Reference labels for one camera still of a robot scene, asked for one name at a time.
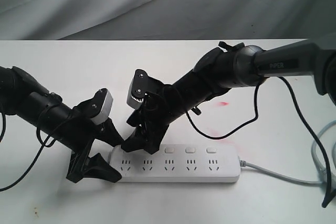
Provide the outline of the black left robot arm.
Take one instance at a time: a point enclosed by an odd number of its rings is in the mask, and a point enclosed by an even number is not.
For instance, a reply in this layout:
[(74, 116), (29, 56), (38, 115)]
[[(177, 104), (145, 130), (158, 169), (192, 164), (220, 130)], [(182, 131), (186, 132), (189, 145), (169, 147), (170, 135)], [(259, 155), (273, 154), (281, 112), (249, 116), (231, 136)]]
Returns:
[(94, 140), (110, 146), (123, 138), (109, 117), (113, 97), (99, 89), (91, 99), (70, 108), (61, 96), (49, 92), (19, 67), (1, 67), (1, 113), (16, 115), (71, 150), (66, 178), (77, 183), (83, 178), (118, 182), (122, 176), (101, 154), (89, 157)]

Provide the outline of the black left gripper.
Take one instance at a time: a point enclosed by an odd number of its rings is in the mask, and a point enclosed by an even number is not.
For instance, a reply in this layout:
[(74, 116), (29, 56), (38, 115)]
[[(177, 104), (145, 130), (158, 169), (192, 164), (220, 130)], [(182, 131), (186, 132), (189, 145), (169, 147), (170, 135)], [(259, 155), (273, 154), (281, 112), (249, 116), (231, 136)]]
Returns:
[(105, 161), (100, 153), (89, 157), (94, 140), (98, 139), (112, 147), (121, 145), (123, 138), (111, 118), (95, 125), (92, 115), (92, 98), (73, 107), (66, 122), (58, 128), (58, 141), (71, 149), (71, 158), (66, 178), (77, 183), (84, 178), (96, 178), (116, 183), (122, 175)]

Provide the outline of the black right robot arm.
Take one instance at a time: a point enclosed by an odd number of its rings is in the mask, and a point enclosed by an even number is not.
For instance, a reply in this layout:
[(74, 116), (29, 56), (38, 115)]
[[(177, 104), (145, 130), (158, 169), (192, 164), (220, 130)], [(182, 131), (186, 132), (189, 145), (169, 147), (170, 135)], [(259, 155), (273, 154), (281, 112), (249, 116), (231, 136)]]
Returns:
[(307, 39), (271, 50), (221, 41), (173, 84), (165, 84), (137, 69), (129, 87), (133, 109), (127, 123), (134, 132), (121, 148), (154, 154), (169, 125), (199, 105), (232, 88), (256, 87), (269, 77), (313, 76), (320, 95), (335, 99), (335, 37)]

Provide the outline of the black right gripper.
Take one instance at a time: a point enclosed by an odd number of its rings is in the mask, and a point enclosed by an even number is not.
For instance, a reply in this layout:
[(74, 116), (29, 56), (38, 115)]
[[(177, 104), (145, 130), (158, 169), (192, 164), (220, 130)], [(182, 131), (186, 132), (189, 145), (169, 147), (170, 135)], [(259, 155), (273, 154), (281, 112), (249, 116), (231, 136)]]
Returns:
[(127, 119), (127, 123), (135, 130), (121, 144), (121, 149), (127, 153), (142, 149), (149, 154), (156, 153), (170, 123), (184, 114), (179, 99), (179, 95), (183, 94), (183, 77), (173, 84), (149, 77), (148, 90), (141, 106), (134, 109)]

